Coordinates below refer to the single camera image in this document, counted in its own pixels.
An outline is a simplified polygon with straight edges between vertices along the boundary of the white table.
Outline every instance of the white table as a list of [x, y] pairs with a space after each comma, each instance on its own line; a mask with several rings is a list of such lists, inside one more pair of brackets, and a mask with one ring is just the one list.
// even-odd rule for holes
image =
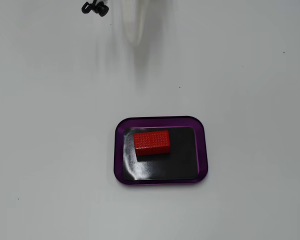
[[[84, 2], [0, 0], [0, 240], [300, 240], [300, 0], [151, 0], [137, 48]], [[205, 180], [120, 184], [117, 124], [183, 115]]]

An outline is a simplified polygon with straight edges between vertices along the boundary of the red block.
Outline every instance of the red block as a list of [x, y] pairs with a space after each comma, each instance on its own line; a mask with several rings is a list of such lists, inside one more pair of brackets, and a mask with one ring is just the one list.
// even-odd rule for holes
[[169, 132], [150, 131], [134, 134], [134, 149], [137, 156], [170, 153]]

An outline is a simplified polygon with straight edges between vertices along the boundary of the black clip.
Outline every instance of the black clip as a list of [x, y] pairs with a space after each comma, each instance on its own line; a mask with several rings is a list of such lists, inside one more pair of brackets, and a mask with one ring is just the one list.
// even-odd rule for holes
[[93, 0], [93, 3], [91, 3], [91, 4], [86, 2], [83, 5], [83, 7], [81, 8], [81, 11], [84, 14], [88, 14], [92, 10], [96, 14], [99, 14], [101, 17], [104, 17], [108, 13], [109, 7], [107, 7], [103, 1], [99, 2], [97, 5], [96, 5], [96, 3], [97, 3], [97, 0]]

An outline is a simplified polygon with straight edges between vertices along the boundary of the purple rim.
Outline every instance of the purple rim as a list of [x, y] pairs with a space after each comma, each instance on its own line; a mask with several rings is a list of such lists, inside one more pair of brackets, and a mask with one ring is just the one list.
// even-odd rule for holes
[[[198, 176], [194, 179], [169, 180], [134, 180], [123, 179], [124, 132], [132, 128], [183, 128], [194, 130], [197, 153]], [[205, 178], [208, 173], [208, 158], [205, 139], [205, 129], [202, 123], [192, 116], [163, 116], [163, 117], [132, 117], [122, 120], [115, 129], [114, 140], [114, 175], [116, 179], [126, 185], [156, 185], [156, 184], [195, 184]]]

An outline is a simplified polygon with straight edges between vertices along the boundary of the black mat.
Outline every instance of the black mat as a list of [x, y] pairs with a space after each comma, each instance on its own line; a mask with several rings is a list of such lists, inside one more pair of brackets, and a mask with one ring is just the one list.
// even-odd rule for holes
[[[134, 134], [169, 131], [170, 153], [136, 156]], [[123, 140], [122, 177], [126, 181], [195, 179], [198, 176], [195, 132], [191, 127], [130, 128]]]

